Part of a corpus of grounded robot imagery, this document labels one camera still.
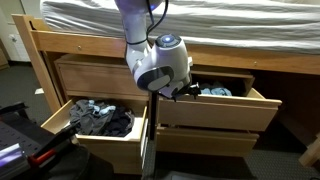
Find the white bed sheet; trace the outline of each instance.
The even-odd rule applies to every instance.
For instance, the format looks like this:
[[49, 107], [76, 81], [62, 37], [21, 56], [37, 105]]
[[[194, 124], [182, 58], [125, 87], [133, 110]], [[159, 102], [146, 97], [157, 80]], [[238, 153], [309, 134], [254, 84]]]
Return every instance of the white bed sheet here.
[[[114, 0], [42, 0], [40, 7], [53, 31], [124, 37]], [[164, 3], [153, 11], [156, 19], [163, 9]], [[170, 0], [167, 17], [151, 36], [168, 32], [189, 43], [320, 54], [320, 6]]]

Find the wooden bed frame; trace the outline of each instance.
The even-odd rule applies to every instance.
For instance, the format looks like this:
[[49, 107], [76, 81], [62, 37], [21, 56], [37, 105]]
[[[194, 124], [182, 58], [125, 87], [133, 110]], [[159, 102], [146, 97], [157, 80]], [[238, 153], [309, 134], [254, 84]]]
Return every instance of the wooden bed frame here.
[[[115, 58], [124, 56], [126, 46], [124, 39], [53, 32], [42, 19], [35, 19], [28, 15], [13, 15], [13, 19], [52, 112], [58, 111], [66, 102], [53, 65], [53, 61], [61, 54], [86, 54]], [[187, 49], [195, 65], [282, 72], [288, 73], [289, 76], [291, 73], [320, 75], [319, 55], [196, 44], [187, 44]], [[310, 147], [300, 158], [300, 162], [303, 165], [311, 165], [320, 156], [319, 136], [318, 140], [314, 141], [316, 133], [303, 130], [305, 128], [301, 121], [292, 120], [287, 116], [283, 119], [285, 119], [283, 124], [301, 142]], [[306, 119], [309, 122], [317, 121], [316, 117]]]

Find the open drawer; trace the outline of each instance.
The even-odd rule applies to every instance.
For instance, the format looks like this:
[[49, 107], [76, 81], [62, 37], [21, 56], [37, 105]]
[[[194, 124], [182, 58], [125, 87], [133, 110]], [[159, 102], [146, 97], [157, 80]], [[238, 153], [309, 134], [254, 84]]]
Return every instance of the open drawer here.
[[204, 155], [247, 155], [258, 134], [180, 128], [157, 128], [157, 151]]
[[206, 78], [240, 78], [245, 83], [243, 97], [184, 95], [177, 102], [160, 98], [158, 123], [193, 127], [221, 128], [231, 130], [264, 131], [278, 111], [280, 100], [265, 99], [251, 88], [253, 77], [250, 74], [228, 71], [215, 72], [207, 69], [192, 71], [193, 75]]
[[[69, 110], [75, 100], [68, 101], [52, 115], [42, 128], [52, 133], [59, 132], [69, 123]], [[125, 137], [76, 135], [78, 142], [98, 157], [110, 162], [115, 173], [141, 174], [146, 149], [146, 101], [125, 100], [122, 105], [130, 107], [135, 113], [132, 131]]]
[[124, 59], [67, 54], [55, 64], [68, 96], [148, 100]]

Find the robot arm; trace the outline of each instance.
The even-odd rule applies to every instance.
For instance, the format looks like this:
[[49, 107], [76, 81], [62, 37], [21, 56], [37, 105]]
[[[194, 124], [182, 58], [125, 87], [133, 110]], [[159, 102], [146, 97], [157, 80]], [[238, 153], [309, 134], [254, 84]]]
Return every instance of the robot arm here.
[[[146, 0], [115, 0], [122, 16], [127, 48], [125, 59], [137, 86], [167, 98], [185, 94], [191, 85], [190, 64], [184, 41], [174, 34], [159, 36], [151, 48], [147, 42]], [[150, 0], [151, 9], [162, 0]]]

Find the dark floor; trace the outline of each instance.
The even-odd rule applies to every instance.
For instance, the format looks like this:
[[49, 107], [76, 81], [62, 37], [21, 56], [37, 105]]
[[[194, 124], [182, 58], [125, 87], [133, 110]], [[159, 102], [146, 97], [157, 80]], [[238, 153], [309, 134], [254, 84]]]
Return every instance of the dark floor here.
[[[13, 65], [0, 70], [0, 106], [24, 101], [27, 113], [39, 125], [51, 112], [29, 64]], [[275, 119], [266, 132], [261, 133], [254, 150], [245, 158], [195, 156], [187, 154], [157, 153], [149, 142], [142, 179], [297, 179], [320, 178], [314, 167], [302, 167], [298, 158], [305, 150]], [[141, 179], [140, 176], [117, 176], [117, 179]]]

